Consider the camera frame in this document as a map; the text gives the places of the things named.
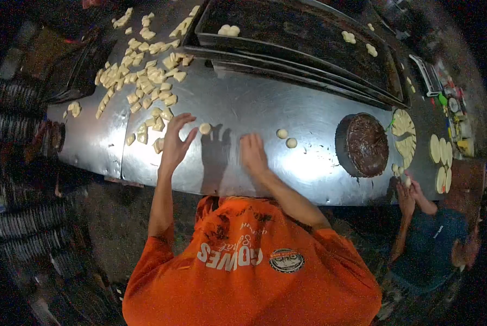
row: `orange t-shirt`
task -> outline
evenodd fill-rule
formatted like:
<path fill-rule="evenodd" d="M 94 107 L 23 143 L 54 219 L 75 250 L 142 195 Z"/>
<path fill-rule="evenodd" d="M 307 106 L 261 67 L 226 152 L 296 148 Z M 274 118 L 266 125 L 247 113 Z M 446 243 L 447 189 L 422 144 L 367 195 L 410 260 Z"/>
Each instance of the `orange t-shirt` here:
<path fill-rule="evenodd" d="M 368 325 L 381 292 L 353 244 L 313 235 L 274 201 L 201 200 L 193 239 L 173 257 L 147 240 L 123 299 L 128 325 Z"/>

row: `dough round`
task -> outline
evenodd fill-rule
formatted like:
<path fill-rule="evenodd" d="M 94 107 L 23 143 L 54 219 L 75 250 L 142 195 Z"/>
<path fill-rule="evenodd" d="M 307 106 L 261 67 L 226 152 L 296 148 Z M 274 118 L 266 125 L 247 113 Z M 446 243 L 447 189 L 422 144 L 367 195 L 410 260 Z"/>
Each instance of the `dough round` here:
<path fill-rule="evenodd" d="M 444 192 L 444 182 L 446 179 L 446 172 L 444 170 L 444 166 L 441 166 L 438 170 L 438 174 L 436 175 L 436 192 L 443 193 Z"/>
<path fill-rule="evenodd" d="M 279 139 L 287 139 L 287 137 L 289 137 L 289 132 L 286 129 L 278 129 L 276 135 Z"/>
<path fill-rule="evenodd" d="M 203 123 L 200 125 L 199 129 L 200 129 L 200 134 L 210 134 L 211 127 L 210 124 Z"/>
<path fill-rule="evenodd" d="M 287 145 L 288 148 L 294 148 L 298 146 L 298 141 L 295 138 L 289 138 L 287 139 L 285 144 Z"/>
<path fill-rule="evenodd" d="M 446 143 L 446 164 L 448 167 L 452 167 L 452 160 L 454 159 L 454 154 L 452 152 L 452 143 L 449 141 Z"/>
<path fill-rule="evenodd" d="M 441 147 L 439 146 L 439 139 L 435 134 L 430 137 L 430 157 L 434 163 L 439 163 L 441 160 Z"/>
<path fill-rule="evenodd" d="M 447 155 L 447 149 L 446 149 L 446 140 L 444 138 L 441 138 L 439 140 L 439 147 L 441 150 L 441 163 L 443 165 L 446 165 L 446 158 L 448 157 L 448 155 Z"/>
<path fill-rule="evenodd" d="M 450 191 L 450 185 L 452 184 L 452 169 L 448 168 L 446 171 L 446 179 L 444 181 L 444 192 Z"/>

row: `dark blue shirt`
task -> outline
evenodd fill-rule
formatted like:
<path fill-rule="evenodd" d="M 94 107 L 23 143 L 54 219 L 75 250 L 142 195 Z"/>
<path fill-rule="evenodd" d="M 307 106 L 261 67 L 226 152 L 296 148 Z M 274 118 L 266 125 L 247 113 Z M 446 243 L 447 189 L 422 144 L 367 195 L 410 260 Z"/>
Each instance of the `dark blue shirt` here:
<path fill-rule="evenodd" d="M 415 214 L 405 251 L 391 271 L 422 291 L 435 289 L 454 271 L 452 247 L 456 239 L 464 243 L 467 229 L 465 217 L 454 210 L 441 209 L 436 215 Z"/>

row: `circular logo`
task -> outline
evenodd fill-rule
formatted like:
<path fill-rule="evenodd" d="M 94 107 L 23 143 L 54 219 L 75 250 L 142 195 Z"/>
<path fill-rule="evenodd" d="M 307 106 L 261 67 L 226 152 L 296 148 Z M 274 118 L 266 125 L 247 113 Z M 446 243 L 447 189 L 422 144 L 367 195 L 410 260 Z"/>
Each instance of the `circular logo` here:
<path fill-rule="evenodd" d="M 269 264 L 281 273 L 294 273 L 303 267 L 305 258 L 295 250 L 282 248 L 269 256 Z"/>

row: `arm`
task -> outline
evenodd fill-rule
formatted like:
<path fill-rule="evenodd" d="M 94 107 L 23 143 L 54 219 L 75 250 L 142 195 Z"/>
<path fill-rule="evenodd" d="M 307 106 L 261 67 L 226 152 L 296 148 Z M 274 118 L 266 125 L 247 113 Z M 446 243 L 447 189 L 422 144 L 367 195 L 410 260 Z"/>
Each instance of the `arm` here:
<path fill-rule="evenodd" d="M 267 155 L 259 134 L 243 136 L 240 139 L 240 152 L 242 164 L 247 168 L 251 177 L 274 196 L 286 215 L 313 228 L 331 227 L 316 206 L 269 170 Z"/>
<path fill-rule="evenodd" d="M 185 124 L 195 120 L 196 117 L 190 113 L 182 113 L 174 117 L 167 126 L 162 160 L 158 168 L 158 181 L 151 204 L 148 237 L 163 235 L 173 223 L 171 178 L 178 164 L 184 159 L 191 142 L 196 137 L 198 128 L 193 128 L 185 141 L 180 139 L 179 132 Z"/>
<path fill-rule="evenodd" d="M 410 226 L 410 222 L 412 221 L 412 215 L 416 208 L 416 201 L 410 194 L 410 189 L 405 188 L 401 183 L 399 183 L 396 185 L 396 190 L 399 200 L 399 208 L 403 213 L 403 217 L 401 218 L 399 233 L 396 236 L 396 241 L 390 253 L 389 264 L 394 262 L 403 253 L 403 249 L 405 249 L 405 240 L 408 232 L 408 227 Z"/>

